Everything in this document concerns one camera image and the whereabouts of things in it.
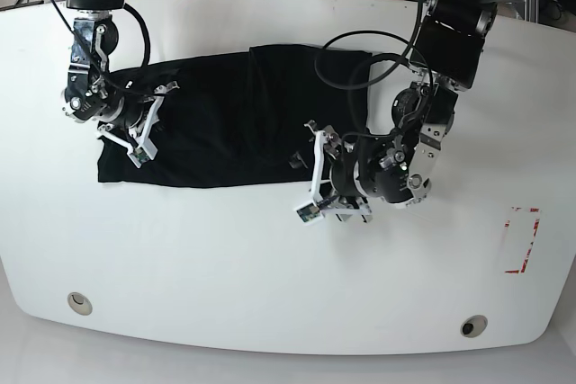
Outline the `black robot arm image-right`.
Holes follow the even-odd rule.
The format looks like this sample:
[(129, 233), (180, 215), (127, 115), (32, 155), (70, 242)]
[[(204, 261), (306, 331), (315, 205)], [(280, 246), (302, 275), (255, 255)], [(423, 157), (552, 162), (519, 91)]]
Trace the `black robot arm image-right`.
[(401, 54), (379, 54), (353, 70), (343, 85), (347, 94), (366, 89), (360, 75), (381, 62), (407, 67), (418, 79), (394, 99), (388, 133), (372, 133), (362, 120), (344, 134), (309, 123), (314, 167), (310, 197), (297, 209), (303, 223), (328, 215), (369, 221), (372, 198), (399, 208), (427, 198), (458, 94), (473, 85), (498, 1), (418, 0), (413, 32)]

